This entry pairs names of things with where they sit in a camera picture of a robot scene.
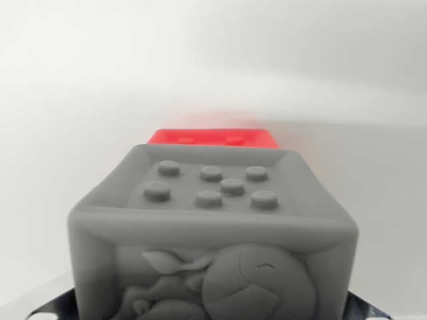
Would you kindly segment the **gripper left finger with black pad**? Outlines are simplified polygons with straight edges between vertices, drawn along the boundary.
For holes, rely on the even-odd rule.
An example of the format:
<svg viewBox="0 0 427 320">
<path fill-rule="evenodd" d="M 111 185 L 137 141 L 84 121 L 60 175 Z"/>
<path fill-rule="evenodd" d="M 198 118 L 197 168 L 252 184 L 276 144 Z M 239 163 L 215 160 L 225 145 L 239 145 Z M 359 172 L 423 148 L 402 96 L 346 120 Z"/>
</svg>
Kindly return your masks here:
<svg viewBox="0 0 427 320">
<path fill-rule="evenodd" d="M 79 319 L 70 271 L 1 306 L 1 319 Z"/>
</svg>

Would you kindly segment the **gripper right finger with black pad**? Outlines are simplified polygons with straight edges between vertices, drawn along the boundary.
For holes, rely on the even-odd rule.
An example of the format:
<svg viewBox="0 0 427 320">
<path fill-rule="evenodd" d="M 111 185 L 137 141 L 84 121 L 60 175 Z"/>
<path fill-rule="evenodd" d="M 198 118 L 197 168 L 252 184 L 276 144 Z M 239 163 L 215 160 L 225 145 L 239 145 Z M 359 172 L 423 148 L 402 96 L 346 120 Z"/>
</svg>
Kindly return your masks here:
<svg viewBox="0 0 427 320">
<path fill-rule="evenodd" d="M 397 273 L 355 274 L 351 306 L 363 319 L 425 319 L 426 277 Z"/>
</svg>

